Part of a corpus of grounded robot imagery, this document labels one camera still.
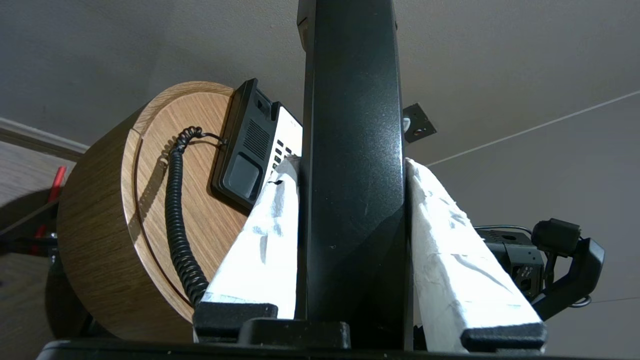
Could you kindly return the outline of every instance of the black coiled cord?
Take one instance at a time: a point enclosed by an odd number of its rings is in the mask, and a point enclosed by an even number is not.
[[[164,220],[166,222],[166,237],[169,243],[171,261],[180,277],[182,288],[189,297],[193,307],[200,303],[209,281],[204,276],[200,265],[191,252],[187,233],[182,217],[182,154],[193,138],[206,136],[218,139],[222,144],[224,139],[211,133],[203,133],[201,127],[190,126],[178,135],[169,152],[169,175],[166,182],[166,196],[164,198]]]

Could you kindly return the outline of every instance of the red object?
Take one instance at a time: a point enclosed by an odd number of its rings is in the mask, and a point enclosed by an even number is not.
[[[56,200],[58,196],[60,196],[60,188],[62,187],[62,182],[65,180],[65,172],[67,172],[67,167],[59,167],[58,172],[56,173],[56,177],[53,179],[53,185],[51,185],[51,191],[49,192],[49,198],[47,199],[47,204]],[[47,231],[46,225],[41,225],[36,231],[36,238],[41,238]]]

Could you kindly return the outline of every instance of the black vertical post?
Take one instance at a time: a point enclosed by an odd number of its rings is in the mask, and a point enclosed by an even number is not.
[[[347,322],[353,348],[402,349],[412,287],[392,1],[307,9],[296,317]]]

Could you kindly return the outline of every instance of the ceiling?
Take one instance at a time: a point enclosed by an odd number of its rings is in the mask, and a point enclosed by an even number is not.
[[[397,0],[432,163],[640,89],[640,1]],[[91,144],[162,89],[256,77],[301,115],[297,1],[3,1],[0,117]]]

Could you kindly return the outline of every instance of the wooden tabletop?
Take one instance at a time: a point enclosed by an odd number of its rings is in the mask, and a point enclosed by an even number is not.
[[[165,90],[92,146],[67,181],[58,215],[65,271],[87,310],[117,336],[191,339],[193,309],[166,239],[166,155],[186,127],[222,134],[232,93],[202,81]],[[216,144],[190,143],[182,186],[189,243],[209,279],[246,220],[209,189]]]

